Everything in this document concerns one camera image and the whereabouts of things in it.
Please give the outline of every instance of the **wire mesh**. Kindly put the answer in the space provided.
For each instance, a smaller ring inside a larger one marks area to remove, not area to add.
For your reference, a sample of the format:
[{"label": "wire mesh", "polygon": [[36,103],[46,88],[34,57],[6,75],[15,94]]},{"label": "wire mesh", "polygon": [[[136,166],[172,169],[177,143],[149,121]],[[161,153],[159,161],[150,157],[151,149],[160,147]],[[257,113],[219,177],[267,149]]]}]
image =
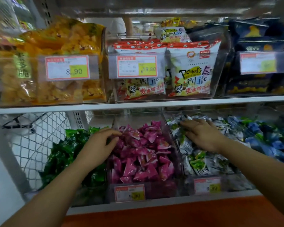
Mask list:
[{"label": "wire mesh", "polygon": [[9,145],[25,172],[32,190],[42,186],[39,171],[43,171],[53,143],[65,138],[70,129],[65,112],[28,113],[4,124]]}]

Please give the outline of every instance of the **orange panel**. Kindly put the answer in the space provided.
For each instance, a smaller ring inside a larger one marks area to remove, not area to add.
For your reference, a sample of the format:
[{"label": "orange panel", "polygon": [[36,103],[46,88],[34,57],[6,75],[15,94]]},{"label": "orange panel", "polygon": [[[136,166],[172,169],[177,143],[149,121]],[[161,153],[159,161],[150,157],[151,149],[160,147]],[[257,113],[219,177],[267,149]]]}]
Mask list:
[{"label": "orange panel", "polygon": [[224,199],[65,217],[62,227],[284,227],[284,216],[264,197]]}]

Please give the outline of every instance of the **person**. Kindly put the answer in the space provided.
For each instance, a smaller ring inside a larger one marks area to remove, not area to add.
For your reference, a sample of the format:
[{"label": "person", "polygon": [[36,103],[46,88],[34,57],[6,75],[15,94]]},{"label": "person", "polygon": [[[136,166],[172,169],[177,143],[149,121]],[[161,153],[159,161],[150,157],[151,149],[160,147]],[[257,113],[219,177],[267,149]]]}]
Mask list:
[{"label": "person", "polygon": [[[228,158],[284,214],[284,163],[228,139],[210,121],[187,120],[181,125],[200,148]],[[106,145],[111,135],[117,137]],[[110,155],[120,135],[109,128],[92,135],[76,160],[1,227],[61,226],[81,181]]]},{"label": "person", "polygon": [[86,22],[101,24],[112,35],[126,33],[127,36],[131,36],[133,34],[133,23],[129,17],[86,18]]}]

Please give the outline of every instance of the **panda logo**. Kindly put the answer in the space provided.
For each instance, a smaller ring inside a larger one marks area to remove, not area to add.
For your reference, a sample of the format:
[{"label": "panda logo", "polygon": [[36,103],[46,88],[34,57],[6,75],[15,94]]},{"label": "panda logo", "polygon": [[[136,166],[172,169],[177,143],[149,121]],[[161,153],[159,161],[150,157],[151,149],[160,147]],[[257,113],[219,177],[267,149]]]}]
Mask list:
[{"label": "panda logo", "polygon": [[128,91],[130,93],[135,93],[137,90],[139,90],[139,87],[137,87],[135,84],[130,84],[128,87]]},{"label": "panda logo", "polygon": [[164,39],[166,39],[166,34],[161,36],[161,40],[164,40]]},{"label": "panda logo", "polygon": [[176,84],[175,86],[175,92],[176,93],[181,93],[183,90],[185,90],[186,87],[183,87],[182,84]]}]

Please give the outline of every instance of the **red-bordered price tag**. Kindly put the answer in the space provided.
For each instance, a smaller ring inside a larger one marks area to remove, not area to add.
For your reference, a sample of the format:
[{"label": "red-bordered price tag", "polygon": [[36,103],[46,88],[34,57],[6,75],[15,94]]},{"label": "red-bordered price tag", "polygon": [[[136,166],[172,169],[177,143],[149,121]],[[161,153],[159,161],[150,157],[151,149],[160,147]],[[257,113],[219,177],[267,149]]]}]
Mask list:
[{"label": "red-bordered price tag", "polygon": [[117,56],[118,78],[157,77],[156,56]]},{"label": "red-bordered price tag", "polygon": [[241,75],[277,72],[275,52],[240,53]]},{"label": "red-bordered price tag", "polygon": [[219,193],[221,192],[220,178],[194,179],[195,194]]},{"label": "red-bordered price tag", "polygon": [[88,56],[45,57],[45,67],[48,81],[90,79]]},{"label": "red-bordered price tag", "polygon": [[144,184],[135,186],[116,186],[116,202],[132,202],[145,200]]}]

